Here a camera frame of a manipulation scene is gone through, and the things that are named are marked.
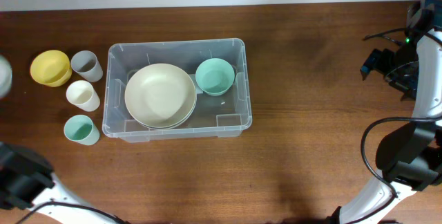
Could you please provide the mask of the cream plate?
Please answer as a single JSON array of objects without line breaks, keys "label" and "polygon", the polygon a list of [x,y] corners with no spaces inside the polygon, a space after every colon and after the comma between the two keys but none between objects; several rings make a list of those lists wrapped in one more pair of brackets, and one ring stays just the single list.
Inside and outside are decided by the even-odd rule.
[{"label": "cream plate", "polygon": [[150,127],[178,123],[191,111],[196,97],[189,74],[171,64],[151,64],[138,70],[124,93],[130,115]]},{"label": "cream plate", "polygon": [[192,107],[191,111],[187,114],[187,116],[186,116],[185,118],[183,118],[182,120],[180,120],[178,123],[175,123],[174,125],[167,126],[167,127],[150,127],[149,125],[142,124],[142,123],[139,122],[138,120],[137,120],[137,122],[138,122],[141,126],[143,126],[143,127],[146,127],[146,128],[149,128],[149,129],[155,129],[155,130],[174,129],[174,128],[177,128],[177,127],[180,126],[181,124],[184,124],[184,123],[185,123],[185,122],[191,117],[191,115],[193,114],[194,109],[195,109],[195,107],[196,107],[197,101],[198,101],[198,97],[196,97],[195,102],[194,102],[194,104],[193,104],[193,107]]}]

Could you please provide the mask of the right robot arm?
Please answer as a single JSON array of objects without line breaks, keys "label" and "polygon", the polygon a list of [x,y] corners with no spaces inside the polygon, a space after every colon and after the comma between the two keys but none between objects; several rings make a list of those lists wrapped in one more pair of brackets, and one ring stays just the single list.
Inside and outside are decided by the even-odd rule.
[{"label": "right robot arm", "polygon": [[[366,128],[361,156],[373,176],[326,223],[382,223],[405,198],[441,184],[441,0],[414,2],[400,31],[406,39],[397,42],[398,50],[374,49],[360,72],[367,77],[377,71],[403,98],[414,100],[412,117],[383,118]],[[404,125],[381,140],[372,167],[366,139],[375,126],[387,122]]]}]

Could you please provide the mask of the white bowl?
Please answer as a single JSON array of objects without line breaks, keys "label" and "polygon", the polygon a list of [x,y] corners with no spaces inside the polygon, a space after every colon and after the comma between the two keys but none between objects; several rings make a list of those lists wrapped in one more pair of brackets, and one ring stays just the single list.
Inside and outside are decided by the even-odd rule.
[{"label": "white bowl", "polygon": [[2,55],[0,58],[0,98],[4,98],[12,87],[12,67]]}]

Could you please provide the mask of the mint green bowl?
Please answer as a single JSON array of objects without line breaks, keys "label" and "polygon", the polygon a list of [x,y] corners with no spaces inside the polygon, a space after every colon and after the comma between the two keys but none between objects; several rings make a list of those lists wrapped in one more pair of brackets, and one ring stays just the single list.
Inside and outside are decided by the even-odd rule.
[{"label": "mint green bowl", "polygon": [[233,85],[235,77],[232,65],[220,58],[211,58],[202,62],[195,72],[197,85],[211,96],[226,93]]}]

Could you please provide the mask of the yellow bowl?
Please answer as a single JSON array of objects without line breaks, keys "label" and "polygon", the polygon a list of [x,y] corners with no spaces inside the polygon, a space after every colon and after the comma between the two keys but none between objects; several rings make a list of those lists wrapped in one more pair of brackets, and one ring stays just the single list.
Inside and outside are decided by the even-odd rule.
[{"label": "yellow bowl", "polygon": [[31,78],[39,84],[58,87],[72,75],[70,60],[60,50],[47,50],[34,58],[30,65]]}]

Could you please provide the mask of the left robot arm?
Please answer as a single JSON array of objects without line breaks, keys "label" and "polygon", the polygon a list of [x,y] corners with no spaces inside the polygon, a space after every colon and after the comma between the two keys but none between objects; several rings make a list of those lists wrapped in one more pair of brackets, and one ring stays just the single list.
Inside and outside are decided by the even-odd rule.
[{"label": "left robot arm", "polygon": [[18,145],[1,143],[1,209],[29,212],[24,223],[40,213],[59,223],[127,222],[94,208],[71,192],[54,173],[52,165],[38,153]]}]

